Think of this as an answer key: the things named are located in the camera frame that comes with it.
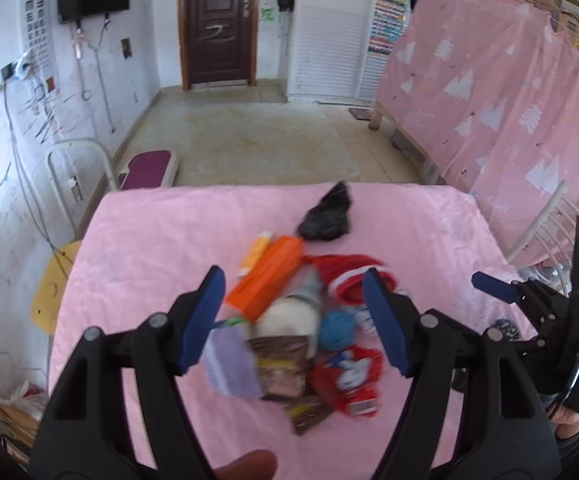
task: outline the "white chair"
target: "white chair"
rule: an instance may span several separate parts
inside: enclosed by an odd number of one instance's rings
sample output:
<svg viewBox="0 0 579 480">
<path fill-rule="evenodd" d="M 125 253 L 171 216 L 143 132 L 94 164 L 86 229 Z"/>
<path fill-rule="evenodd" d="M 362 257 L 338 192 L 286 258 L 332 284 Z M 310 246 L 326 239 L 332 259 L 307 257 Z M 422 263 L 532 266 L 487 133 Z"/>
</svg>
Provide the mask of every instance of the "white chair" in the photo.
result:
<svg viewBox="0 0 579 480">
<path fill-rule="evenodd" d="M 569 278 L 563 272 L 556 254 L 562 254 L 569 269 L 572 268 L 572 253 L 574 245 L 574 233 L 576 229 L 576 216 L 579 209 L 566 195 L 569 185 L 563 180 L 549 199 L 549 202 L 531 223 L 527 231 L 514 244 L 514 247 L 505 255 L 508 263 L 512 263 L 527 247 L 535 240 L 547 253 L 549 260 L 554 264 L 558 278 L 561 282 L 563 294 L 567 297 Z"/>
</svg>

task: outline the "wooden bed frame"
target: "wooden bed frame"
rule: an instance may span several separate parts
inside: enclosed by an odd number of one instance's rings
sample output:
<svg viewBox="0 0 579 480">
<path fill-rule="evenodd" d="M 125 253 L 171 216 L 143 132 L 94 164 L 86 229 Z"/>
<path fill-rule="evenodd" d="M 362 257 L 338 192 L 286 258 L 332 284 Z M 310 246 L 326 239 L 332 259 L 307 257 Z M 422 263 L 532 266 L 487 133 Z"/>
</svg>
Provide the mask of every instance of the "wooden bed frame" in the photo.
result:
<svg viewBox="0 0 579 480">
<path fill-rule="evenodd" d="M 376 102 L 374 104 L 371 120 L 369 120 L 367 127 L 372 131 L 378 130 L 383 118 L 386 118 L 394 125 L 395 131 L 394 136 L 392 137 L 393 146 L 402 152 L 410 162 L 412 162 L 413 166 L 418 170 L 423 178 L 425 184 L 437 183 L 441 175 L 438 170 L 436 170 L 435 166 L 432 165 L 427 152 L 423 150 L 420 144 L 414 140 L 407 130 L 392 117 L 392 114 L 390 114 L 381 103 Z"/>
</svg>

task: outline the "black bag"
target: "black bag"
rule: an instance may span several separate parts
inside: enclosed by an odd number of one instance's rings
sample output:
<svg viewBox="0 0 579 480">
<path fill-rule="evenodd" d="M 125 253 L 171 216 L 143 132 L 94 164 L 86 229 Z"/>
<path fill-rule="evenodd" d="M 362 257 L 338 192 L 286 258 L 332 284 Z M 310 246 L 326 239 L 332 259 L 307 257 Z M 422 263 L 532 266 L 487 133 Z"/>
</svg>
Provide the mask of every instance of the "black bag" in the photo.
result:
<svg viewBox="0 0 579 480">
<path fill-rule="evenodd" d="M 347 210 L 350 205 L 347 186 L 344 182 L 339 182 L 307 212 L 298 226 L 298 235 L 305 240 L 328 242 L 348 234 Z"/>
</svg>

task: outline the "door frame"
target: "door frame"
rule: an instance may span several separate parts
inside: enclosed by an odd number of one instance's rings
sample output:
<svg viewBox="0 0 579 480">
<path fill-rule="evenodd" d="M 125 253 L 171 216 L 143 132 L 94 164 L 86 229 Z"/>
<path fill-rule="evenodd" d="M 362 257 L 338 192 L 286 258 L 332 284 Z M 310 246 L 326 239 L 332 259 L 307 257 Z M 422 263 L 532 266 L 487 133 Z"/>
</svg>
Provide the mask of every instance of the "door frame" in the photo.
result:
<svg viewBox="0 0 579 480">
<path fill-rule="evenodd" d="M 260 10 L 260 0 L 252 0 L 252 37 L 250 43 L 250 73 L 247 84 L 256 86 L 256 56 L 258 54 L 258 15 Z M 178 0 L 178 42 L 181 57 L 181 78 L 183 80 L 183 90 L 192 88 L 190 84 L 190 66 L 187 48 L 187 5 L 186 0 Z"/>
</svg>

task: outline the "hand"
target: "hand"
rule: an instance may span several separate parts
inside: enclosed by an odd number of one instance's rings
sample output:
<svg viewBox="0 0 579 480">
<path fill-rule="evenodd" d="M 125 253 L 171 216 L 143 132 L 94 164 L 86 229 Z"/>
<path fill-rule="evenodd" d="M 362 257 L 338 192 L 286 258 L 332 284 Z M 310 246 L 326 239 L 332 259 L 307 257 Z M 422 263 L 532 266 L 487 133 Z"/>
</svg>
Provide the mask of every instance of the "hand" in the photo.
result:
<svg viewBox="0 0 579 480">
<path fill-rule="evenodd" d="M 259 450 L 219 467 L 214 473 L 218 480 L 272 480 L 276 467 L 276 455 L 271 451 Z"/>
<path fill-rule="evenodd" d="M 554 407 L 551 406 L 547 410 L 547 415 L 551 415 L 553 411 Z M 572 438 L 579 432 L 579 413 L 564 406 L 561 406 L 556 410 L 556 413 L 552 417 L 552 422 L 558 424 L 558 428 L 556 428 L 556 437 L 560 440 Z"/>
</svg>

